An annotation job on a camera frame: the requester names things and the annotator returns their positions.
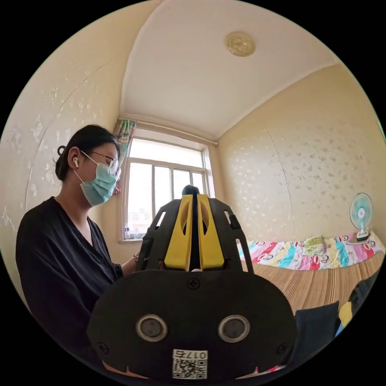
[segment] surgical mask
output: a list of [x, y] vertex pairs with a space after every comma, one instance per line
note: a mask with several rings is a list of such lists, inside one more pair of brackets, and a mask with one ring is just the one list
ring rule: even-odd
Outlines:
[[96, 175], [93, 181], [84, 182], [78, 176], [77, 172], [75, 172], [82, 182], [80, 187], [91, 206], [103, 204], [113, 195], [115, 186], [121, 174], [121, 169], [118, 169], [116, 173], [112, 173], [111, 165], [107, 166], [100, 162], [95, 162], [87, 154], [84, 152], [82, 153], [96, 164]]

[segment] wall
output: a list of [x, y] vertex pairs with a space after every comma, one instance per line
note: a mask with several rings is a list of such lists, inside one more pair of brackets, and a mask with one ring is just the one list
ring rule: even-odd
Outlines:
[[312, 73], [219, 139], [224, 188], [249, 240], [355, 230], [349, 207], [370, 195], [386, 243], [386, 145], [377, 116], [342, 65]]
[[[164, 128], [155, 128], [150, 127], [150, 130], [156, 130], [158, 133], [175, 135], [172, 131], [168, 131]], [[197, 141], [196, 138], [190, 137], [189, 135], [180, 135], [181, 138], [187, 140]], [[216, 193], [216, 198], [220, 201], [226, 202], [226, 197], [224, 194], [224, 187], [222, 184], [222, 175], [220, 164], [218, 160], [217, 147], [215, 145], [206, 144], [209, 151], [209, 159], [211, 164], [211, 170], [213, 173], [213, 182], [214, 189]], [[102, 205], [102, 230], [103, 236], [105, 237], [107, 247], [109, 248], [109, 253], [111, 259], [116, 262], [123, 264], [128, 259], [130, 259], [134, 253], [137, 253], [141, 248], [141, 241], [118, 241], [118, 227], [121, 227], [121, 221], [119, 221], [119, 206], [121, 205], [121, 200], [119, 197], [113, 196], [109, 199], [108, 202]]]
[[[20, 94], [0, 142], [0, 249], [22, 296], [15, 240], [24, 213], [60, 189], [57, 148], [89, 123], [113, 130], [127, 58], [140, 27], [158, 5], [142, 2], [105, 16], [61, 45]], [[90, 216], [101, 224], [101, 208]]]

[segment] label sticker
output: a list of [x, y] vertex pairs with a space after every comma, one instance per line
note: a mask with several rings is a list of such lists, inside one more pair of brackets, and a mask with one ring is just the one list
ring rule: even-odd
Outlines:
[[173, 350], [173, 378], [206, 379], [207, 351]]

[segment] electric fan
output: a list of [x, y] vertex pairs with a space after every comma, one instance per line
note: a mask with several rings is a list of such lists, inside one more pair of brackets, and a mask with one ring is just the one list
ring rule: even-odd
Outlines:
[[367, 230], [373, 217], [373, 203], [366, 193], [359, 193], [355, 196], [350, 205], [350, 220], [360, 231], [357, 233], [357, 241], [367, 240], [369, 232]]

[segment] window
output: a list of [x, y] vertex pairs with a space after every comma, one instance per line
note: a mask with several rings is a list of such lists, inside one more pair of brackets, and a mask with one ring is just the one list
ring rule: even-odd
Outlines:
[[207, 194], [207, 171], [200, 150], [133, 138], [126, 165], [125, 239], [140, 240], [159, 209], [182, 197], [186, 185]]

